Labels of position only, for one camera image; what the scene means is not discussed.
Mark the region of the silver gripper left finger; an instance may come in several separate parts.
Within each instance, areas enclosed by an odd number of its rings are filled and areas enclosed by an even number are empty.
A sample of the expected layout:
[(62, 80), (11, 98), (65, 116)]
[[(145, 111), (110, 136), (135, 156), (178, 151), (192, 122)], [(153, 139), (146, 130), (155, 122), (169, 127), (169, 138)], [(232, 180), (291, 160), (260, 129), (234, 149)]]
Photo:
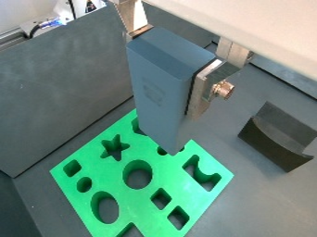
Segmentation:
[(130, 42), (154, 26), (149, 23), (142, 0), (110, 0), (126, 27), (126, 40)]

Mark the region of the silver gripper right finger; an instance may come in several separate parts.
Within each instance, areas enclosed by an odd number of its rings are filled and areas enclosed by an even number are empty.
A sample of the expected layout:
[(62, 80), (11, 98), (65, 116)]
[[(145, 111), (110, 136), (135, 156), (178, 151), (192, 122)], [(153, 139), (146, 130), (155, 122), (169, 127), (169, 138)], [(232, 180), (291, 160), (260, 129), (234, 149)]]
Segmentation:
[(220, 39), (216, 59), (198, 71), (193, 79), (186, 116), (198, 119), (214, 98), (225, 100), (234, 91), (228, 78), (249, 63), (253, 52), (225, 37)]

